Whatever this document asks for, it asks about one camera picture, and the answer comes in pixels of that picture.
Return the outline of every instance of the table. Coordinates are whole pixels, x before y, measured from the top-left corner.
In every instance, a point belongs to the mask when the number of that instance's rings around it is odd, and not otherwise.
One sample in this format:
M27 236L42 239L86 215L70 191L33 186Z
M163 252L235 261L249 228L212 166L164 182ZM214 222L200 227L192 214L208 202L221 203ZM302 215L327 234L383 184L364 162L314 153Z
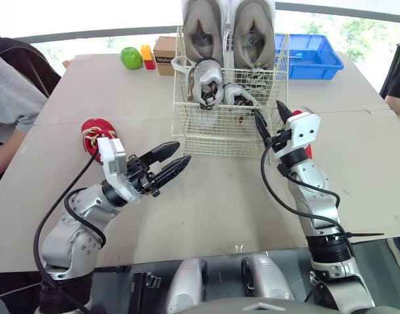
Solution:
M345 229L400 236L400 122L354 64L340 57L345 68L331 81L289 81L289 106L308 107L322 118L314 156L341 195ZM172 140L172 90L172 77L128 71L117 55L72 62L0 183L0 271L35 269L35 228L89 158L81 147L83 121L110 120L127 153L143 154ZM294 205L273 167L268 176ZM93 164L76 187L101 180ZM255 159L195 155L161 191L126 205L107 226L97 266L306 245L297 217L265 190Z

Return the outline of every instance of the white wire basket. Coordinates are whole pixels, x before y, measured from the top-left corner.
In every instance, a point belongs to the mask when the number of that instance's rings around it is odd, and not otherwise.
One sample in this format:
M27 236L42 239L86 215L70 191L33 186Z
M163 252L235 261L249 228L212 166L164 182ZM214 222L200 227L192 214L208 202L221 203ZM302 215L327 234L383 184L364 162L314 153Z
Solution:
M233 41L225 32L224 64L233 64ZM189 98L185 74L175 71L173 135L184 154L261 157L264 145L256 128L254 110L265 117L272 135L282 128L276 100L287 102L289 35L282 34L274 71L223 68L224 83L237 83L248 90L258 107L220 104L207 111ZM185 56L182 27L177 29L176 56Z

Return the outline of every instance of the apple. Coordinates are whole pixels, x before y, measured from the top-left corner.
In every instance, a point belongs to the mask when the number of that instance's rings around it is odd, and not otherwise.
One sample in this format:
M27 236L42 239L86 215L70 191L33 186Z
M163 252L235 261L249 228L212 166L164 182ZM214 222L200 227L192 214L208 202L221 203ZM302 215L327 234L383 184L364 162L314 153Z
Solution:
M136 48L124 48L120 54L120 58L122 59L124 66L129 70L136 70L142 67L142 56Z

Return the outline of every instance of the blue plastic crate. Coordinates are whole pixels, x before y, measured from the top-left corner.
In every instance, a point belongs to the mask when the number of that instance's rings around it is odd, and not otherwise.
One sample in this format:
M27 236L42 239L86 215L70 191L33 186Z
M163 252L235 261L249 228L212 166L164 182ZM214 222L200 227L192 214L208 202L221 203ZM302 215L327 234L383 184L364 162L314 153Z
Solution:
M280 53L283 35L276 35L276 50ZM331 80L344 68L323 35L290 34L289 79Z

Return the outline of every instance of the yellow block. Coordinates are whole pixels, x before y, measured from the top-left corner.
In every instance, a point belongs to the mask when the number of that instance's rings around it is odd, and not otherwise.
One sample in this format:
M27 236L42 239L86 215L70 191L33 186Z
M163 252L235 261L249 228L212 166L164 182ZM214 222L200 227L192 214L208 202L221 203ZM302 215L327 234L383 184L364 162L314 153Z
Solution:
M142 59L143 60L153 60L154 57L152 55L150 46L148 44L143 44L141 46L141 54L142 54Z

